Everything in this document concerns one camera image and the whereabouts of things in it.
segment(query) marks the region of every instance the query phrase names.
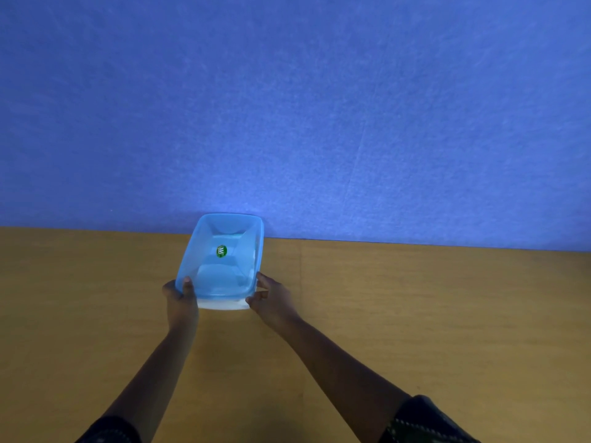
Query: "blue plastic lid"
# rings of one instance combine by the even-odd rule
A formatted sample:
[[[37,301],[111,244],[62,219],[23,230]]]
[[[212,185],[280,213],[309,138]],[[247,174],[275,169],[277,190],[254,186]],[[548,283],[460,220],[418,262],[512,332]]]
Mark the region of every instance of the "blue plastic lid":
[[[250,214],[203,215],[188,242],[176,288],[182,290],[188,275],[200,307],[247,308],[244,299],[255,292],[261,268],[263,232],[262,219]]]

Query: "logo sticker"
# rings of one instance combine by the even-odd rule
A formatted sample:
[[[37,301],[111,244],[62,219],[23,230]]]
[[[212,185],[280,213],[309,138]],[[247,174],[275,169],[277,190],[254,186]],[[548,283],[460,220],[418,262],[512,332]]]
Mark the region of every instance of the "logo sticker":
[[[218,248],[216,249],[216,255],[218,255],[218,258],[223,258],[226,256],[226,253],[227,247],[225,245],[218,245]]]

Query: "sleeve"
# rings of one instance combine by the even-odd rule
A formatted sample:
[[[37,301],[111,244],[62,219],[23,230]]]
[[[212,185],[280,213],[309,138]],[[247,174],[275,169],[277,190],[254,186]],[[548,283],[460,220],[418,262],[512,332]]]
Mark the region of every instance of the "sleeve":
[[[379,443],[479,443],[423,395],[405,402]]]
[[[121,417],[101,417],[76,443],[141,443],[135,427]]]

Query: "blue wall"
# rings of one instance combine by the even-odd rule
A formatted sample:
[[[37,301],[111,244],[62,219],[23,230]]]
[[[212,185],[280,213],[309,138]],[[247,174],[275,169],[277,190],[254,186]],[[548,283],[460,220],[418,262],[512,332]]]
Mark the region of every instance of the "blue wall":
[[[0,0],[0,225],[591,250],[591,0]]]

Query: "wood grain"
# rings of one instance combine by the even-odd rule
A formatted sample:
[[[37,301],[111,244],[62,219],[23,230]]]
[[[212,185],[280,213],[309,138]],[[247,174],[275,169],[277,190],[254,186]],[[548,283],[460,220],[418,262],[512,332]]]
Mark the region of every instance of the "wood grain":
[[[0,433],[73,441],[166,332],[188,236],[0,229]],[[302,314],[483,441],[591,441],[591,254],[265,240]],[[354,441],[250,311],[202,311],[156,441]]]

